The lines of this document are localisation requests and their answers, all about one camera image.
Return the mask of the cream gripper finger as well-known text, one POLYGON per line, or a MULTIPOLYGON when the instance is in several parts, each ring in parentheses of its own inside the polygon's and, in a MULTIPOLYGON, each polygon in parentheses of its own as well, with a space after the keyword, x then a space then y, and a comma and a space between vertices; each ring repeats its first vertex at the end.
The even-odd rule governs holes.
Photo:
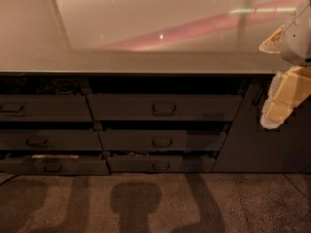
POLYGON ((284 31, 284 26, 280 26, 275 30, 266 40, 264 40, 260 46, 259 50, 264 53, 280 53, 281 36, 284 31))
POLYGON ((310 68, 294 66, 285 73, 277 72, 262 107, 261 126, 265 129, 278 128, 310 95, 310 68))

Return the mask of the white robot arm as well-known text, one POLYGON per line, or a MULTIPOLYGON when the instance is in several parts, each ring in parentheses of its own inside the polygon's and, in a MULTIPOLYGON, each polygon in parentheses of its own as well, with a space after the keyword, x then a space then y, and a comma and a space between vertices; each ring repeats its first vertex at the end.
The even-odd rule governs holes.
POLYGON ((300 3, 259 50, 280 53, 292 64, 287 72, 276 73, 261 110, 261 126, 276 129, 311 95, 311 0, 300 3))

